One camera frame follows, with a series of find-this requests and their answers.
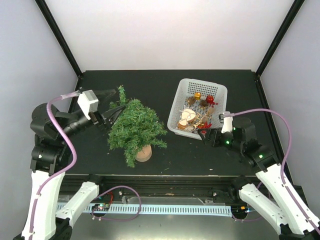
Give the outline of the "white plastic mesh basket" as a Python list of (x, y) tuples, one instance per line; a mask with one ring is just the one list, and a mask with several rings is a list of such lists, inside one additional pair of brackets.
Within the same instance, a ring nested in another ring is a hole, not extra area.
[(208, 118), (207, 122), (212, 124), (212, 128), (221, 128), (222, 124), (219, 120), (219, 114), (226, 111), (228, 90), (224, 85), (198, 79), (184, 78), (179, 82), (169, 113), (167, 127), (176, 135), (200, 140), (201, 137), (198, 135), (197, 128), (192, 132), (187, 132), (177, 127), (182, 110), (191, 109), (196, 114), (201, 115), (207, 113), (209, 106), (201, 108), (199, 105), (200, 100), (196, 100), (193, 105), (188, 105), (187, 99), (193, 97), (196, 92), (201, 93), (200, 100), (206, 100), (208, 95), (214, 97), (214, 101), (218, 105), (211, 105), (211, 107), (214, 107), (215, 112), (212, 118)]

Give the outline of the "small green christmas tree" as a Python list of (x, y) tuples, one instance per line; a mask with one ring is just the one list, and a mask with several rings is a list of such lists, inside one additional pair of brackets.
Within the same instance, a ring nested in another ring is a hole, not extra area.
[(167, 130), (155, 110), (143, 105), (139, 99), (127, 98), (122, 85), (117, 90), (119, 100), (111, 102), (110, 109), (124, 107), (124, 110), (108, 133), (108, 145), (111, 150), (123, 149), (127, 166), (134, 168), (136, 156), (144, 147), (167, 147), (160, 138), (167, 134)]

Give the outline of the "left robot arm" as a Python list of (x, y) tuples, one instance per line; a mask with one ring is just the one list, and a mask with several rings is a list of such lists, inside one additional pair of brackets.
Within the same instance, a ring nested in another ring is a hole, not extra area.
[(70, 136), (96, 126), (108, 132), (124, 107), (117, 106), (99, 112), (98, 106), (116, 94), (114, 89), (77, 90), (58, 97), (59, 100), (77, 98), (79, 110), (68, 113), (58, 110), (53, 101), (37, 106), (31, 115), (34, 148), (31, 152), (32, 191), (28, 216), (18, 240), (68, 240), (74, 225), (85, 208), (94, 200), (101, 200), (113, 192), (100, 175), (89, 175), (75, 195), (62, 209), (58, 197), (66, 172), (77, 161), (77, 153)]

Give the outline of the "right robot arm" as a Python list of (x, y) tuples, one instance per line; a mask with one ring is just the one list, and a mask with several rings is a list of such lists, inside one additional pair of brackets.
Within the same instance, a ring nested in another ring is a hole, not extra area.
[(250, 119), (226, 117), (220, 128), (198, 131), (204, 143), (225, 147), (248, 163), (273, 199), (261, 193), (247, 177), (239, 176), (227, 189), (228, 198), (253, 207), (275, 230), (281, 240), (318, 240), (320, 219), (310, 211), (281, 170), (280, 160), (266, 145), (259, 143)]

